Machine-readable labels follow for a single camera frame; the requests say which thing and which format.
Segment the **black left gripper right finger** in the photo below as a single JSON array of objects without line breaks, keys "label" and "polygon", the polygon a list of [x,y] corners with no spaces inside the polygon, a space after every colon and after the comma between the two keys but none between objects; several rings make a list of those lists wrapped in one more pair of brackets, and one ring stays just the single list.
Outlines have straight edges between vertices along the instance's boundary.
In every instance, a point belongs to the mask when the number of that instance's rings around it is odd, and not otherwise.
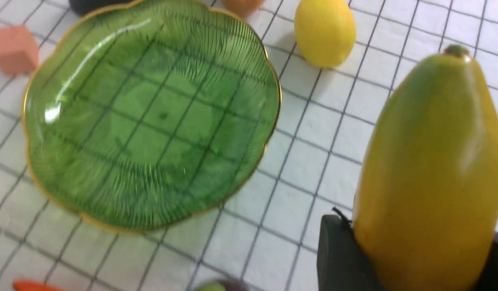
[{"label": "black left gripper right finger", "polygon": [[474,290],[498,291],[498,232],[495,234],[487,262]]}]

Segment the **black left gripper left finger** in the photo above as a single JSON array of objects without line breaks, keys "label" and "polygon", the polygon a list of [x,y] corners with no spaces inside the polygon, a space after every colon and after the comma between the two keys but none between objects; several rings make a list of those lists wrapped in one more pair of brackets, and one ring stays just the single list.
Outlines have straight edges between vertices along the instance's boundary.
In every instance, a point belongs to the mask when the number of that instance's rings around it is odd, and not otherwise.
[{"label": "black left gripper left finger", "polygon": [[319,225],[319,291],[383,291],[371,264],[356,242],[352,221],[341,210],[325,214]]}]

